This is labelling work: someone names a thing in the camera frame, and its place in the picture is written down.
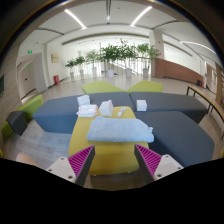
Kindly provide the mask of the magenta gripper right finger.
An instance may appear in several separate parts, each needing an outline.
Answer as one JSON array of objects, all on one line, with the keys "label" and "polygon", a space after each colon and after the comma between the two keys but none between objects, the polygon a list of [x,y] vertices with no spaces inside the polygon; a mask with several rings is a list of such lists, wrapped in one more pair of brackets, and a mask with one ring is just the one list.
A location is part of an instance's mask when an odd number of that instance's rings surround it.
[{"label": "magenta gripper right finger", "polygon": [[134,154],[147,181],[156,181],[183,169],[170,155],[160,155],[139,144],[135,145]]}]

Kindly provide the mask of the person's hand at bottom left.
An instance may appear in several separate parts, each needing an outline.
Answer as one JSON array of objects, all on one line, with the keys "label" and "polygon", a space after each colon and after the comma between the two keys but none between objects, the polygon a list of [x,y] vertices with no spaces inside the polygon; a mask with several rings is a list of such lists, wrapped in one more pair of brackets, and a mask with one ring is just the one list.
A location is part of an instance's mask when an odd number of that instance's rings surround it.
[{"label": "person's hand at bottom left", "polygon": [[37,163],[27,154],[20,152],[17,157],[16,157],[16,161],[17,162],[21,162],[21,163],[25,163],[25,164],[29,164],[29,165],[33,165],[33,166],[37,166]]}]

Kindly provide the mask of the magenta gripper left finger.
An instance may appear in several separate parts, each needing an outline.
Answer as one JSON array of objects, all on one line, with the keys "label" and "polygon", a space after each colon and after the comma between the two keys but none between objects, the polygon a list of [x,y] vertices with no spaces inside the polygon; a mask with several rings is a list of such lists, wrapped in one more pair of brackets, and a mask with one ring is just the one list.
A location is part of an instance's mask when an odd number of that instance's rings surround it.
[{"label": "magenta gripper left finger", "polygon": [[95,156],[95,146],[91,145],[72,156],[60,157],[47,171],[83,187]]}]

